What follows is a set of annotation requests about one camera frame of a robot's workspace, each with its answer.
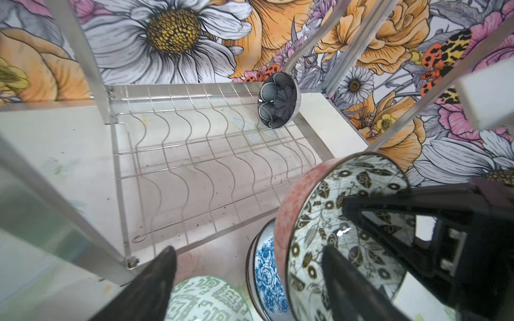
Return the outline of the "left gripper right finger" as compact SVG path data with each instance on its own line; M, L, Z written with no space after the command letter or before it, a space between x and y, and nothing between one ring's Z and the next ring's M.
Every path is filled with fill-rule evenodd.
M322 269L333 320L408 320L334 246L325 246Z

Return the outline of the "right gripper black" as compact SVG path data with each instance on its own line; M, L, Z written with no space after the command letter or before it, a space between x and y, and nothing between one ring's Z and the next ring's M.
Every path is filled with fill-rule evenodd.
M343 214L460 320L513 319L513 187L486 179L379 197L348 197ZM400 241L373 214L432 217L428 241Z

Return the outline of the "blue floral bowl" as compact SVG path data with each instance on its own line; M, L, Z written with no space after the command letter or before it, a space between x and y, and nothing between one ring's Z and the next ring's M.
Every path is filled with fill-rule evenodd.
M272 219L250 245L246 257L246 285L262 320L293 320L274 257L274 226Z

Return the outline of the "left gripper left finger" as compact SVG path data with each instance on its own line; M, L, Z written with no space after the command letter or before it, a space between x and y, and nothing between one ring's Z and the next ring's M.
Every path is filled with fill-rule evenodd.
M119 295L91 319L155 320L165 319L173 281L177 270L177 254L166 247Z

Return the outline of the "dark grey petal bowl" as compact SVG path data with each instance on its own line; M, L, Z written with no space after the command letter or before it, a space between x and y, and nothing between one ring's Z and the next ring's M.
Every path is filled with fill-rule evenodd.
M258 116L271 129L287 125L297 116L301 93L287 73L277 72L264 82L258 95Z

